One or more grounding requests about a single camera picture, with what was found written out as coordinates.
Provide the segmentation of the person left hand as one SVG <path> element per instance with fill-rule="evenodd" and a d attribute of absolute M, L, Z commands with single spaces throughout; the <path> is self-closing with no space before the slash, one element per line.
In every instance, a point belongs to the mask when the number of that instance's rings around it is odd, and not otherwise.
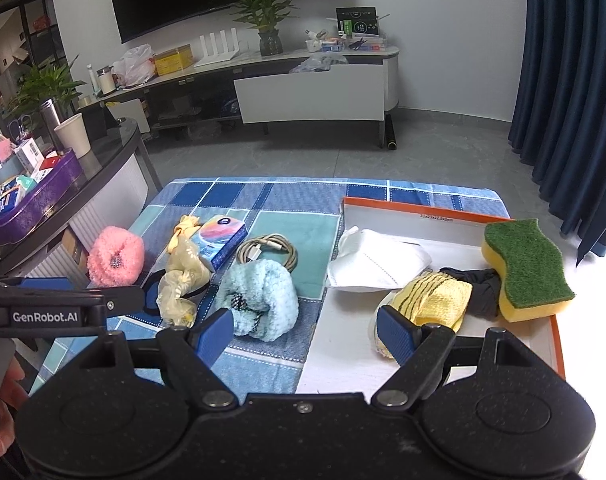
<path fill-rule="evenodd" d="M 9 409 L 18 410 L 29 399 L 20 382 L 26 378 L 19 361 L 13 356 L 0 385 L 0 457 L 15 442 L 15 422 Z"/>

